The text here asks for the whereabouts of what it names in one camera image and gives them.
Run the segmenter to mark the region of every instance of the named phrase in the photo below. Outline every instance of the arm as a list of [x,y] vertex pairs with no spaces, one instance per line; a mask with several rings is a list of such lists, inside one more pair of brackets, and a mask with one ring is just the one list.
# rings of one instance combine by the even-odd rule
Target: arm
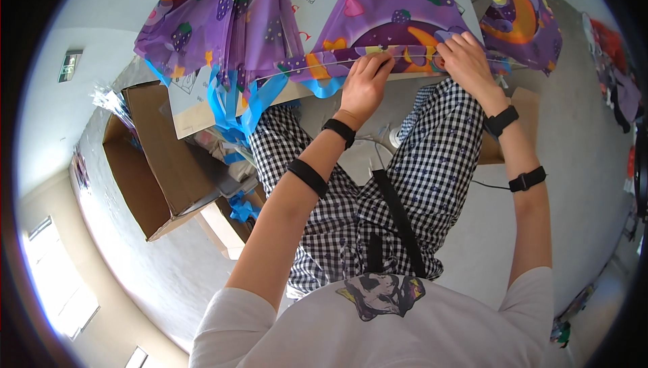
[[[349,71],[340,110],[334,118],[357,132],[382,101],[393,66],[394,60],[387,53],[373,53],[357,60]],[[299,159],[328,181],[345,144],[334,131],[323,130]],[[318,195],[296,175],[284,174],[263,205],[225,287],[255,293],[279,310],[295,251],[318,200]]]
[[[482,47],[469,32],[455,34],[437,46],[452,78],[482,106],[486,116],[495,116],[508,107],[504,91],[492,79]],[[540,166],[519,121],[504,129],[499,137],[506,163],[506,175],[517,178]],[[551,267],[551,225],[549,197],[544,182],[513,195],[517,237],[509,287],[525,272],[540,266]]]

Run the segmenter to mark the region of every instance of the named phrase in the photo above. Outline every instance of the green exit sign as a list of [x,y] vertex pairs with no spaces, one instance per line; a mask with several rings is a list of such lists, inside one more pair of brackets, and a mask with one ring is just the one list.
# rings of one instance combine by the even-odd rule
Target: green exit sign
[[63,66],[61,67],[61,73],[58,76],[58,82],[72,80],[72,76],[75,74],[82,53],[83,51],[65,52],[65,59],[63,59]]

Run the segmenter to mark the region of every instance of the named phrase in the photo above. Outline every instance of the graphic print on shirt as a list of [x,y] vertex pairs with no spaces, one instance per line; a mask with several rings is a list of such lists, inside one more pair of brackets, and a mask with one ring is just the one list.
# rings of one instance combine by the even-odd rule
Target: graphic print on shirt
[[425,295],[423,281],[417,277],[391,274],[367,273],[344,280],[344,288],[336,293],[356,305],[362,321],[370,321],[377,315],[399,315],[414,306]]

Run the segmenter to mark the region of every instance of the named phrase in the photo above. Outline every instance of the finger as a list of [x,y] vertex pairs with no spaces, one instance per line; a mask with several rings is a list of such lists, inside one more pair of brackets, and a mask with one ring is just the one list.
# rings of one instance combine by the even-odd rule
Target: finger
[[468,45],[475,46],[477,48],[482,48],[480,46],[480,43],[475,39],[475,36],[473,34],[471,34],[470,32],[466,31],[461,35],[463,36],[463,39],[466,42],[468,42]]
[[376,56],[373,56],[365,68],[364,73],[373,79],[380,66],[391,58],[392,56],[389,53],[379,53]]
[[443,43],[453,52],[456,52],[461,48],[461,46],[459,46],[457,41],[452,38],[444,40]]
[[352,75],[358,72],[359,63],[360,60],[356,60],[353,62],[353,65],[351,66],[351,69],[349,70],[349,75],[347,77],[351,77]]
[[452,51],[444,43],[437,45],[437,52],[439,52],[441,57],[443,57],[444,59],[450,57],[450,55],[452,54]]
[[457,42],[459,46],[467,47],[468,42],[460,34],[452,34],[452,40]]
[[369,61],[371,60],[371,58],[373,56],[375,56],[375,54],[370,53],[370,54],[368,54],[366,56],[362,56],[361,58],[359,58],[356,61],[358,63],[358,69],[356,70],[357,74],[360,74],[360,73],[364,72],[364,69],[367,68],[367,65],[369,64]]
[[394,65],[396,65],[396,60],[393,57],[390,57],[389,60],[385,62],[380,69],[378,69],[378,72],[376,73],[376,77],[374,77],[374,80],[384,85],[387,82],[387,78],[389,77],[389,74],[392,72]]

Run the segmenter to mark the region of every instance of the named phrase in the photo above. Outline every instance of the checkered pants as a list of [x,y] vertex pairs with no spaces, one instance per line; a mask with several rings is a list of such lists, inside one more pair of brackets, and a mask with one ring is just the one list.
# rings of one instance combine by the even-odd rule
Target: checkered pants
[[[422,87],[414,109],[402,123],[402,144],[387,167],[387,176],[408,213],[429,280],[443,272],[434,254],[466,200],[482,146],[482,122],[482,107],[451,78]],[[288,163],[312,139],[286,106],[268,108],[256,128],[249,143],[269,195]],[[373,178],[358,187],[336,165],[328,194],[315,206],[304,228],[288,286],[309,293],[363,274],[372,234],[382,237],[385,274],[415,275],[396,231]]]

